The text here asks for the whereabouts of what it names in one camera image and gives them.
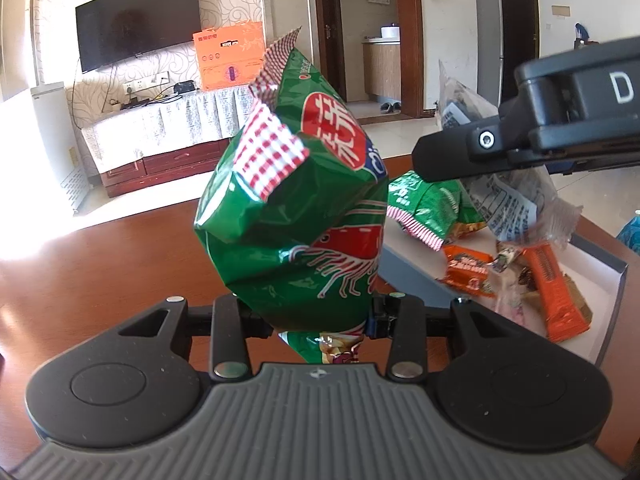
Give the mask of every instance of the orange candy bar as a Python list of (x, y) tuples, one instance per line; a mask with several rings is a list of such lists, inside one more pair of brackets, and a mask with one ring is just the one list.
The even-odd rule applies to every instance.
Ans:
[(488, 272), (484, 267), (493, 261), (490, 254), (457, 245), (446, 245), (442, 250), (449, 261), (447, 274), (442, 280), (444, 283), (474, 296), (488, 298), (495, 296), (489, 285)]
[(551, 246), (527, 248), (522, 256), (531, 268), (542, 299), (549, 341), (559, 343), (587, 331), (589, 324), (571, 299)]

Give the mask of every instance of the red logo on bag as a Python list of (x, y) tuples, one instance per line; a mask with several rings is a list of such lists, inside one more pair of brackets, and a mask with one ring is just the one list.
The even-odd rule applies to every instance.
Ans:
[(302, 131), (324, 146), (352, 170), (367, 159), (367, 136), (347, 108), (330, 95), (313, 92), (302, 109)]

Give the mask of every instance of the refrigerator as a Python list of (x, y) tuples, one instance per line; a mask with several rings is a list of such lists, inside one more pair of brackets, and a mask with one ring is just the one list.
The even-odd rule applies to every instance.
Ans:
[(502, 0), (476, 0), (478, 9), (478, 94), (500, 105), (504, 62)]
[(4, 203), (14, 203), (14, 210), (23, 213), (46, 209), (46, 216), (73, 216), (89, 192), (89, 182), (64, 85), (40, 85), (0, 103), (0, 132)]

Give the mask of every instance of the power outlet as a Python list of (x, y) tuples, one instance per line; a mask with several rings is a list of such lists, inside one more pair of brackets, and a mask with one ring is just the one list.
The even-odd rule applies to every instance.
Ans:
[(128, 81), (122, 85), (123, 90), (127, 94), (135, 94), (141, 90), (153, 88), (155, 86), (166, 85), (169, 82), (169, 72), (160, 72), (155, 75), (149, 75), (134, 81)]

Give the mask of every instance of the patterned wallpaper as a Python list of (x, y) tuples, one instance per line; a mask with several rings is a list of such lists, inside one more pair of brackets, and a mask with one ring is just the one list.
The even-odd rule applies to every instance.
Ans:
[[(64, 81), (71, 108), (72, 86), (77, 70), (73, 114), (81, 128), (103, 117), (101, 112), (111, 77), (109, 99), (126, 100), (122, 85), (127, 81), (169, 71), (171, 83), (193, 79), (200, 83), (193, 43), (169, 47), (142, 55), (139, 59), (116, 63), (87, 74), (80, 72), (78, 38), (76, 36), (76, 6), (90, 0), (34, 0), (34, 40), (36, 64), (41, 84)], [(221, 27), (241, 20), (262, 20), (261, 0), (200, 0), (202, 27)], [(142, 98), (154, 97), (160, 89), (139, 92)], [(111, 110), (107, 102), (105, 113)], [(95, 164), (76, 130), (82, 161), (89, 175), (97, 174)]]

